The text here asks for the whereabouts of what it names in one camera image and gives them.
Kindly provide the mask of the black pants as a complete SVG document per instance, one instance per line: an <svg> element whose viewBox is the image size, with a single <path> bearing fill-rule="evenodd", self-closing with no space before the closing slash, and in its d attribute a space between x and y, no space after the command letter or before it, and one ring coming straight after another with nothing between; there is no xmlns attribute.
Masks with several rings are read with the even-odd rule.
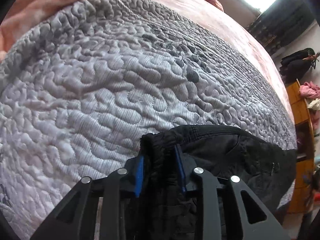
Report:
<svg viewBox="0 0 320 240"><path fill-rule="evenodd" d="M182 192L175 145L216 177L238 176L282 226L288 205L281 199L295 179L296 151L232 126L183 125L141 137L142 190L125 205L132 239L194 239L196 199Z"/></svg>

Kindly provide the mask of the orange wooden shelf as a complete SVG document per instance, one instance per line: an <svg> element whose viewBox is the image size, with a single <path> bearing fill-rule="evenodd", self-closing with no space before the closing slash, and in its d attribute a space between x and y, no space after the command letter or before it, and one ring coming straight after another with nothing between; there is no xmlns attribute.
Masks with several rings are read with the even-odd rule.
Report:
<svg viewBox="0 0 320 240"><path fill-rule="evenodd" d="M295 189L288 213L307 213L313 205L311 181L315 171L315 140L308 103L300 96L299 89L298 80L286 88L295 121L298 147Z"/></svg>

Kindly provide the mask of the grey quilted bed cover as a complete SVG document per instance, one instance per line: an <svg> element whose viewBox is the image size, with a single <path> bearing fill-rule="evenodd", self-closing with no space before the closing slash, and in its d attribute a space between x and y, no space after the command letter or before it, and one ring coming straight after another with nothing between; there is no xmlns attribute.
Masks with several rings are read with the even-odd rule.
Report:
<svg viewBox="0 0 320 240"><path fill-rule="evenodd" d="M1 211L29 239L81 177L184 125L297 147L276 91L221 37L151 0L78 1L1 63Z"/></svg>

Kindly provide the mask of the pink cloth on shelf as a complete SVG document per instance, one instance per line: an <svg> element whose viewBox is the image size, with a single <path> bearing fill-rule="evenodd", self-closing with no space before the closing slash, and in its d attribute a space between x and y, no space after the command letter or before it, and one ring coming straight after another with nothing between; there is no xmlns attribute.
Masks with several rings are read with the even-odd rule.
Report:
<svg viewBox="0 0 320 240"><path fill-rule="evenodd" d="M314 83L304 82L299 88L300 96L308 99L320 98L320 87Z"/></svg>

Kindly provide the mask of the black bag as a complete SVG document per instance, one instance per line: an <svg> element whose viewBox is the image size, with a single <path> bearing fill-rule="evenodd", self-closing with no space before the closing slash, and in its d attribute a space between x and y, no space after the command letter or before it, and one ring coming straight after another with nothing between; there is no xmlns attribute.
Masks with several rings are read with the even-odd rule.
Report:
<svg viewBox="0 0 320 240"><path fill-rule="evenodd" d="M300 80L310 68L316 68L319 52L312 48L305 48L281 59L279 73L285 85Z"/></svg>

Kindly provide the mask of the dark window curtain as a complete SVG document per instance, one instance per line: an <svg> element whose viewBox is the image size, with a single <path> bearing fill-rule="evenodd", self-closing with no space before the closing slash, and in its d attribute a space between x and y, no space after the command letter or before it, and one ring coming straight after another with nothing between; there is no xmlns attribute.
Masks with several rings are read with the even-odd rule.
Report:
<svg viewBox="0 0 320 240"><path fill-rule="evenodd" d="M314 20L303 0L275 0L245 27L272 55L298 38Z"/></svg>

